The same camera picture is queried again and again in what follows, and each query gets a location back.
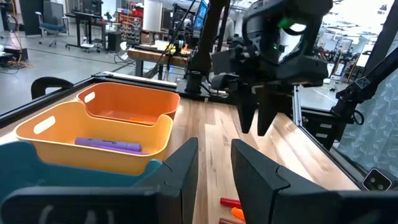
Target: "orange marker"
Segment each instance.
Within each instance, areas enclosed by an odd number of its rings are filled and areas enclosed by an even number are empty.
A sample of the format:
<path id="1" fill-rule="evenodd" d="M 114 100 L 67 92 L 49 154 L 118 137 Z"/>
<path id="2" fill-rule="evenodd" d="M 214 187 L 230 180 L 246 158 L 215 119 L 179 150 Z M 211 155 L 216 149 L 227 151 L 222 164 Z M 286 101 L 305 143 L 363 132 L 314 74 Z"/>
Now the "orange marker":
<path id="1" fill-rule="evenodd" d="M 235 217 L 240 218 L 244 221 L 243 210 L 238 209 L 238 208 L 232 208 L 231 213 Z"/>

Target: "bin handle cutout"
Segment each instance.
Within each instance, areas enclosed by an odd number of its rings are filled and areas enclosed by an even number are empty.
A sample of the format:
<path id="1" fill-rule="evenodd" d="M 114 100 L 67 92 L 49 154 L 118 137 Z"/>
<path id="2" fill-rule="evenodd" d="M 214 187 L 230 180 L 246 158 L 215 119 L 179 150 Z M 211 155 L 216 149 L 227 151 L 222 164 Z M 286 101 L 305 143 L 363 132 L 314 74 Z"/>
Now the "bin handle cutout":
<path id="1" fill-rule="evenodd" d="M 87 96 L 85 96 L 85 103 L 90 102 L 90 101 L 93 100 L 94 98 L 95 98 L 95 92 L 89 93 Z"/>
<path id="2" fill-rule="evenodd" d="M 47 130 L 49 127 L 53 126 L 55 124 L 55 117 L 51 116 L 44 121 L 40 122 L 39 124 L 36 124 L 33 128 L 33 133 L 35 134 L 40 134 L 43 131 Z"/>

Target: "orange bin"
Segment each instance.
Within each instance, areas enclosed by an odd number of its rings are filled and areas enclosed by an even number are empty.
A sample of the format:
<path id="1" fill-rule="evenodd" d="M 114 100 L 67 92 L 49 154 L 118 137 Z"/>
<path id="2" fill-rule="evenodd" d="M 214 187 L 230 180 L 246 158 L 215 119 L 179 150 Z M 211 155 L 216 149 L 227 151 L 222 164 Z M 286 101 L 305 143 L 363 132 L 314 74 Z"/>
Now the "orange bin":
<path id="1" fill-rule="evenodd" d="M 174 119 L 180 103 L 175 93 L 118 83 L 93 85 L 77 98 L 91 116 L 148 125 L 155 124 L 162 114 Z"/>
<path id="2" fill-rule="evenodd" d="M 163 159 L 173 120 L 160 115 L 153 126 L 94 118 L 84 104 L 61 103 L 16 127 L 18 139 L 33 143 L 45 162 L 141 174 L 151 159 Z M 148 155 L 75 145 L 77 137 L 139 143 Z"/>

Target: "person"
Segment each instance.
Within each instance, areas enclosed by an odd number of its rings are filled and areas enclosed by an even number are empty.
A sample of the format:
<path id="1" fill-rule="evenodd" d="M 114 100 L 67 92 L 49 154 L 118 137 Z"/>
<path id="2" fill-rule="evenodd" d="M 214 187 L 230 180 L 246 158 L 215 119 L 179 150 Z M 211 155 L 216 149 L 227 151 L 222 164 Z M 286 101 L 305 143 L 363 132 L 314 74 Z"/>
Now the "person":
<path id="1" fill-rule="evenodd" d="M 224 17 L 224 9 L 221 12 L 220 15 L 220 21 L 218 23 L 218 31 L 217 31 L 217 35 L 220 34 L 220 29 L 221 29 L 221 23 L 223 22 L 223 17 Z M 234 21 L 229 17 L 226 20 L 226 24 L 225 24 L 225 32 L 224 32 L 224 37 L 223 37 L 223 45 L 226 45 L 226 41 L 228 39 L 232 40 L 232 38 L 234 37 Z"/>

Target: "patterned curtain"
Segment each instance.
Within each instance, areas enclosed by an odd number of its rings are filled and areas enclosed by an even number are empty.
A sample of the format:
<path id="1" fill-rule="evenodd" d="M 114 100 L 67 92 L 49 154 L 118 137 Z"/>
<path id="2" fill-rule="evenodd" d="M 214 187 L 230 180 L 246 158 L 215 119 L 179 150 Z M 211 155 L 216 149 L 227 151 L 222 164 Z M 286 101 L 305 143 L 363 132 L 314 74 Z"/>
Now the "patterned curtain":
<path id="1" fill-rule="evenodd" d="M 396 47 L 394 41 L 389 53 Z M 372 99 L 356 109 L 365 122 L 347 125 L 337 150 L 367 170 L 377 167 L 398 177 L 398 70 L 380 83 Z"/>

